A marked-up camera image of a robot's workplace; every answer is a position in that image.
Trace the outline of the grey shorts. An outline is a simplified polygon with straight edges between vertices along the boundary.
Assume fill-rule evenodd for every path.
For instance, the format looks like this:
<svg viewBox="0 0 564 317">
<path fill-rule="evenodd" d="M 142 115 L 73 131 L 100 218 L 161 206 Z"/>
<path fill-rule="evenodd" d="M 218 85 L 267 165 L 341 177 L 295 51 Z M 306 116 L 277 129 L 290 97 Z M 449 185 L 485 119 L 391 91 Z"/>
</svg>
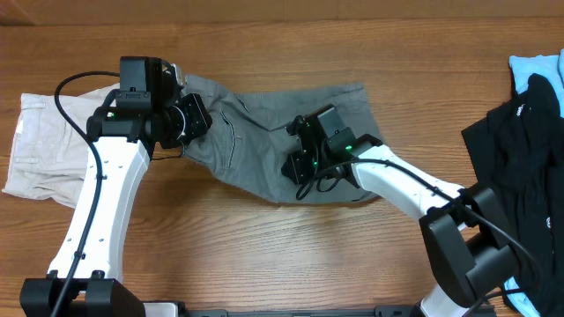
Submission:
<svg viewBox="0 0 564 317">
<path fill-rule="evenodd" d="M 185 148 L 186 157 L 213 176 L 272 203 L 296 203 L 299 189 L 281 173 L 299 149 L 286 132 L 296 116 L 332 104 L 355 136 L 382 134 L 362 83 L 286 92 L 236 93 L 210 79 L 188 74 L 186 91 L 198 94 L 212 118 L 207 133 Z"/>
</svg>

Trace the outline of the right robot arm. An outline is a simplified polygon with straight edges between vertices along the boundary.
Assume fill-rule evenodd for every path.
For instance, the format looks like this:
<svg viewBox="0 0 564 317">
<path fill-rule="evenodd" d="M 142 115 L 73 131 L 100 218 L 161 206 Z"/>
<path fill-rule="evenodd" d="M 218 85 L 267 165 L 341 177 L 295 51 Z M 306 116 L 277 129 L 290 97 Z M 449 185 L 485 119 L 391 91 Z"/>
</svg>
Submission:
<svg viewBox="0 0 564 317">
<path fill-rule="evenodd" d="M 297 199 L 323 179 L 332 181 L 331 189 L 345 180 L 419 223 L 437 285 L 412 307 L 381 306 L 375 315 L 494 315 L 478 306 L 522 269 L 524 260 L 511 244 L 507 219 L 490 188 L 463 188 L 419 170 L 377 137 L 355 136 L 332 105 L 296 116 L 286 132 L 300 144 L 281 169 L 299 185 Z"/>
</svg>

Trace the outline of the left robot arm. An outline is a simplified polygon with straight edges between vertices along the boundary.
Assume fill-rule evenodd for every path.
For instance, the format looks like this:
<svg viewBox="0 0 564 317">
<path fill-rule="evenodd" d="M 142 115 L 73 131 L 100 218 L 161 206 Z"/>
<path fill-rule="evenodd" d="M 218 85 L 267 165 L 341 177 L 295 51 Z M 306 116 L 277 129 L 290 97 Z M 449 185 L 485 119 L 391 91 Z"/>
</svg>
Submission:
<svg viewBox="0 0 564 317">
<path fill-rule="evenodd" d="M 179 66 L 157 57 L 124 56 L 120 86 L 81 129 L 54 92 L 59 114 L 88 146 L 85 180 L 70 227 L 43 278 L 27 278 L 19 295 L 25 315 L 184 316 L 181 301 L 148 301 L 122 283 L 122 254 L 139 184 L 157 144 L 185 148 L 206 134 L 212 118 L 188 93 Z"/>
</svg>

